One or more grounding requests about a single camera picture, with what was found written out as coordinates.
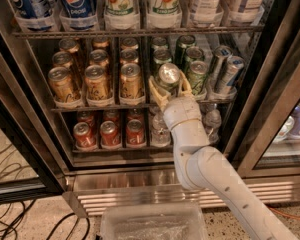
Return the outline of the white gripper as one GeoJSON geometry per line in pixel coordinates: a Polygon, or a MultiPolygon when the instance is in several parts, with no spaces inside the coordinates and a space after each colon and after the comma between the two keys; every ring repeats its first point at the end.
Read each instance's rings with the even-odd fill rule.
{"type": "Polygon", "coordinates": [[[185,74],[180,71],[177,98],[171,100],[171,94],[159,86],[154,77],[148,80],[152,100],[163,111],[164,121],[170,131],[177,126],[189,126],[191,130],[201,129],[202,116],[196,100],[192,96],[191,85],[185,74]]]}

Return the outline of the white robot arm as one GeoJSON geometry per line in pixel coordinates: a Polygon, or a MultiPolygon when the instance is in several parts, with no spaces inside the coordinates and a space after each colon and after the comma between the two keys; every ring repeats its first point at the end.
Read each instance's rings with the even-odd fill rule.
{"type": "Polygon", "coordinates": [[[188,80],[181,79],[177,97],[171,96],[154,78],[148,83],[172,134],[174,166],[182,187],[214,192],[252,240],[298,240],[248,188],[225,156],[210,145],[188,80]]]}

